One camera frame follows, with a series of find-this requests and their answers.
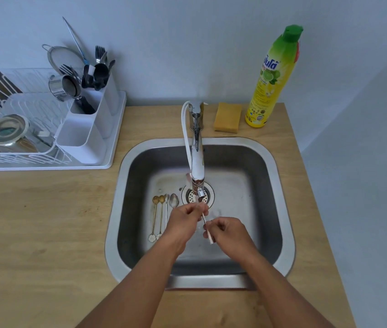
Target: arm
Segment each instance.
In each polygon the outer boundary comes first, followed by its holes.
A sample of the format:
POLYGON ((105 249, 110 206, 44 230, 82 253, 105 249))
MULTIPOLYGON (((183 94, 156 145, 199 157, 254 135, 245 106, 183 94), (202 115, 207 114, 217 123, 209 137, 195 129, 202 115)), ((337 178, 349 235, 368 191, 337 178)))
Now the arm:
POLYGON ((238 262, 255 283, 274 328, 333 328, 258 251, 245 226, 234 217, 207 222, 222 251, 238 262))
POLYGON ((150 327, 172 265, 196 230, 205 204, 188 204, 171 212, 163 235, 77 328, 150 327))

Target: sink drain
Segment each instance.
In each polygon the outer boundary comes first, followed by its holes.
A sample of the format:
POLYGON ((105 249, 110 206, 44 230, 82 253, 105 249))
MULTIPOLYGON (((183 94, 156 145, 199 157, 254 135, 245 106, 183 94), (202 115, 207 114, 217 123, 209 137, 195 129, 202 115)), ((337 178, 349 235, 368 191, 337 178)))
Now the sink drain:
MULTIPOLYGON (((209 207, 211 207, 215 201, 215 193, 213 188, 207 182, 204 182, 204 192, 206 193, 206 197, 203 199, 203 201, 209 207)), ((196 202, 192 189, 188 188, 187 186, 183 188, 183 191, 181 192, 181 201, 184 205, 196 202)))

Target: sponge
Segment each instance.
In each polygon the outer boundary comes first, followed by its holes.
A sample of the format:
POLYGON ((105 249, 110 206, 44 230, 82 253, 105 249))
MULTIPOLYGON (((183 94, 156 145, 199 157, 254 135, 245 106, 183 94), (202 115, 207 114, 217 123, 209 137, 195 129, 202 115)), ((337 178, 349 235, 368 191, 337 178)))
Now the sponge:
POLYGON ((220 102, 213 129, 215 131, 237 133, 241 112, 241 104, 226 104, 225 102, 220 102))

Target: green bottle cap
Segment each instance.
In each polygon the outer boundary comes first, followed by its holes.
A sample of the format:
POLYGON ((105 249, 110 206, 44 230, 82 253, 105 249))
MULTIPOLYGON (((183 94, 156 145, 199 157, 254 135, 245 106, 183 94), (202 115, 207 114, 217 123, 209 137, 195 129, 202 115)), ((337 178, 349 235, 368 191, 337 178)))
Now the green bottle cap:
POLYGON ((286 26, 283 33, 283 40, 286 42, 297 42, 303 32, 303 27, 299 25, 286 26))

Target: red label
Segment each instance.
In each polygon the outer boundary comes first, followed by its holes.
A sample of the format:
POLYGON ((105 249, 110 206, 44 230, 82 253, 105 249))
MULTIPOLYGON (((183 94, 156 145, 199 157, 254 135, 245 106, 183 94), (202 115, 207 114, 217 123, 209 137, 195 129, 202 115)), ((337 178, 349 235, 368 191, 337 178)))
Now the red label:
POLYGON ((296 61, 298 61, 299 57, 300 57, 300 42, 297 42, 296 43, 296 55, 295 55, 294 63, 296 63, 296 61))

